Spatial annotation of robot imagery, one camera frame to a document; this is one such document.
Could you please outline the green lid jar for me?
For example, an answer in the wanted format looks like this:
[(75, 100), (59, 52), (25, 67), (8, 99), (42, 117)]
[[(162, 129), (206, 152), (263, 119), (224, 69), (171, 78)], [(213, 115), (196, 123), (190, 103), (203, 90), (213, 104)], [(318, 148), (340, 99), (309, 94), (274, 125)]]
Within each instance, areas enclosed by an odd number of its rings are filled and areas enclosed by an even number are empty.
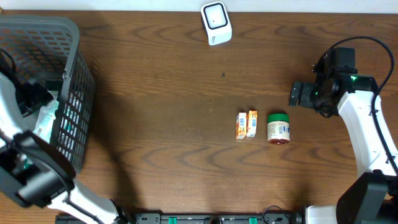
[(287, 114), (274, 113), (267, 117), (267, 141), (270, 144), (290, 142), (290, 123)]

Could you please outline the orange small box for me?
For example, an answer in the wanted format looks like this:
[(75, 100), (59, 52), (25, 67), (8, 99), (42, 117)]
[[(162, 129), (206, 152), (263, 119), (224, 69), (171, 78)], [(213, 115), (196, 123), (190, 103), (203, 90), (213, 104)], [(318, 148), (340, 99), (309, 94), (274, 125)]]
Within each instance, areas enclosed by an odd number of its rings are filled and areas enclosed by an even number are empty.
[(248, 138), (253, 138), (257, 131), (257, 111), (249, 111), (247, 114), (247, 132)]
[(236, 139), (244, 139), (247, 135), (247, 113), (240, 112), (236, 117)]

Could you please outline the mint green snack packet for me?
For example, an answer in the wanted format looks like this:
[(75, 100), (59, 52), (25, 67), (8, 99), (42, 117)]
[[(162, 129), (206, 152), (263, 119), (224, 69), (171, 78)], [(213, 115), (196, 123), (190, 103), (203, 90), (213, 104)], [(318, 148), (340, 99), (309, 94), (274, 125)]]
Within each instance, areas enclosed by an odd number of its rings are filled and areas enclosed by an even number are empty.
[(42, 106), (39, 111), (34, 134), (42, 138), (47, 143), (50, 142), (53, 122), (56, 119), (55, 112), (58, 109), (59, 102), (52, 100), (46, 106)]

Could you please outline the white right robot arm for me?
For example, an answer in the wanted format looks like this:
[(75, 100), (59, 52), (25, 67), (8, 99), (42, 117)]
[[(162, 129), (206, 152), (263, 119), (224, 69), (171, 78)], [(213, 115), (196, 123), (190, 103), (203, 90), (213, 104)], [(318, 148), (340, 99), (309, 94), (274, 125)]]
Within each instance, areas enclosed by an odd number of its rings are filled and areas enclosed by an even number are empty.
[(397, 148), (376, 96), (375, 79), (358, 74), (352, 48), (328, 49), (313, 72), (314, 83), (293, 84), (289, 106), (343, 119), (358, 178), (336, 204), (308, 206), (293, 223), (397, 223)]

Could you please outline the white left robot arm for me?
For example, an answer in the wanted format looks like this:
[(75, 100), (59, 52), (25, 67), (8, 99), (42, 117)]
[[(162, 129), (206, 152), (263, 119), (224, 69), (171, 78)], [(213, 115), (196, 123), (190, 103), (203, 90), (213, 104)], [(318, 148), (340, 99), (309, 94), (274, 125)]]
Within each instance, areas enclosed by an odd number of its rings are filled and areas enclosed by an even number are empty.
[(84, 223), (133, 223), (110, 199), (81, 185), (68, 158), (23, 119), (54, 100), (39, 83), (21, 83), (16, 61), (1, 50), (1, 191), (21, 207), (66, 212)]

